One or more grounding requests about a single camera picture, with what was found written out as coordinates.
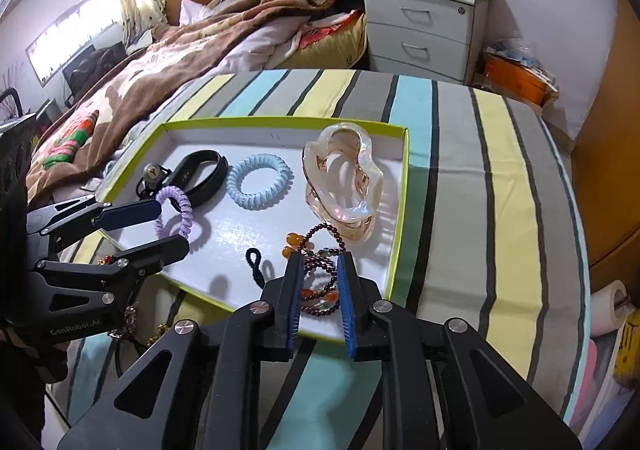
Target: white roll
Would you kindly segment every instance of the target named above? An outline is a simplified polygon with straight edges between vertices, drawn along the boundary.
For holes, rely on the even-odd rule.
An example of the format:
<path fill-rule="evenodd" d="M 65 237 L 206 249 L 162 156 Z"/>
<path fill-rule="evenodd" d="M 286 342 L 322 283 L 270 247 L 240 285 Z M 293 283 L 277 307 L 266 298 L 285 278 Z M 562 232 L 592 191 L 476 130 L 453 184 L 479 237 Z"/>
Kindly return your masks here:
<path fill-rule="evenodd" d="M 626 318 L 626 306 L 615 309 L 614 304 L 626 296 L 625 285 L 619 280 L 591 295 L 591 338 L 601 336 L 622 327 Z"/>

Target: silver screw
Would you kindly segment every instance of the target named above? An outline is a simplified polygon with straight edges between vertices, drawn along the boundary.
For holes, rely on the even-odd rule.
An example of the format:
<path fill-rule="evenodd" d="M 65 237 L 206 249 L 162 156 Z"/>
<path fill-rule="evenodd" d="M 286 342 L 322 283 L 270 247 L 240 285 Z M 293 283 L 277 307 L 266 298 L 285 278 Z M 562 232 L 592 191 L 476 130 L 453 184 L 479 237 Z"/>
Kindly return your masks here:
<path fill-rule="evenodd" d="M 253 302 L 249 306 L 249 311 L 251 311 L 254 315 L 261 315 L 262 313 L 266 313 L 271 306 L 263 300 L 257 300 Z"/>
<path fill-rule="evenodd" d="M 174 329 L 175 329 L 175 332 L 177 332 L 179 335 L 187 335 L 191 331 L 193 331 L 194 327 L 195 327 L 195 324 L 191 320 L 180 320 L 174 326 Z"/>
<path fill-rule="evenodd" d="M 394 308 L 394 305 L 389 300 L 377 300 L 373 303 L 374 311 L 378 313 L 388 313 Z"/>
<path fill-rule="evenodd" d="M 454 318 L 449 321 L 449 329 L 455 333 L 463 333 L 466 331 L 468 325 L 462 318 Z"/>

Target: yellow pillow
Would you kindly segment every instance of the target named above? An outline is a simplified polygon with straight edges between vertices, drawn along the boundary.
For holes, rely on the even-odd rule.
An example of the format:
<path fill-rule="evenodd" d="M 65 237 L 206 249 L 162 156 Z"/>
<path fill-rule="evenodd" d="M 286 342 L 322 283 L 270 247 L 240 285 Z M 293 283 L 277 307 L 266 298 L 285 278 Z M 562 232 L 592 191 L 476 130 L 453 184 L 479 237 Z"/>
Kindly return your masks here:
<path fill-rule="evenodd" d="M 299 49 L 278 69 L 350 69 L 367 50 L 367 17 L 360 16 L 304 49 Z"/>

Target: nightstand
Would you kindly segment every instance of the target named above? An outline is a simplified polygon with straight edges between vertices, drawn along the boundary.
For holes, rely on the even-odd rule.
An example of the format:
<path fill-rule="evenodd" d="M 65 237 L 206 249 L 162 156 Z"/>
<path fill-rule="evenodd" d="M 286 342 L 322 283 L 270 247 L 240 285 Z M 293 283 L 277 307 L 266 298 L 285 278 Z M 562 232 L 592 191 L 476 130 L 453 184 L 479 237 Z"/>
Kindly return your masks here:
<path fill-rule="evenodd" d="M 489 0 L 364 0 L 372 71 L 469 85 Z"/>

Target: tray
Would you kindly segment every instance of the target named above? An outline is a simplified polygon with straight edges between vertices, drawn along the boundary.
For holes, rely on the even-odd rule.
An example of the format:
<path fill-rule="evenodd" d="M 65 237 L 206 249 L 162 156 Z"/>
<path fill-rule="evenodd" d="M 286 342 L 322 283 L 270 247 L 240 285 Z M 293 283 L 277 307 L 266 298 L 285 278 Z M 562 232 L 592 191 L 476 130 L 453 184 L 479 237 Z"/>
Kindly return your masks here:
<path fill-rule="evenodd" d="M 226 194 L 225 188 L 221 189 L 194 210 L 190 254 L 163 271 L 165 277 L 187 292 L 226 310 L 235 310 L 258 299 L 261 293 L 245 260 L 246 250 L 260 250 L 260 268 L 267 280 L 282 276 L 287 261 L 281 252 L 286 245 L 287 234 L 296 232 L 304 235 L 319 223 L 305 202 L 302 149 L 307 141 L 316 140 L 325 127 L 343 121 L 251 116 L 165 123 L 152 133 L 114 179 L 104 200 L 114 204 L 137 200 L 136 184 L 147 163 L 158 162 L 174 169 L 186 155 L 197 150 L 216 150 L 227 158 L 230 166 L 251 154 L 266 152 L 280 156 L 292 170 L 293 179 L 279 202 L 265 210 L 244 210 Z M 378 220 L 371 238 L 361 246 L 347 245 L 347 249 L 353 253 L 359 274 L 374 280 L 382 295 L 388 298 L 396 276 L 404 219 L 408 131 L 386 123 L 351 121 L 371 135 L 374 160 L 385 180 Z M 213 166 L 203 167 L 192 184 L 200 182 L 212 169 Z M 341 188 L 350 188 L 353 169 L 342 156 L 330 158 L 328 172 L 340 181 Z M 245 178 L 242 190 L 261 191 L 273 180 L 273 170 L 258 170 Z M 340 194 L 336 198 L 339 201 L 346 199 Z M 168 202 L 162 207 L 162 218 L 173 233 L 177 232 L 179 218 Z M 102 234 L 120 249 L 139 246 L 157 238 L 152 222 Z M 312 241 L 316 249 L 335 246 L 333 237 L 324 230 L 315 234 Z M 300 331 L 315 338 L 343 339 L 340 314 L 325 318 L 303 314 Z"/>

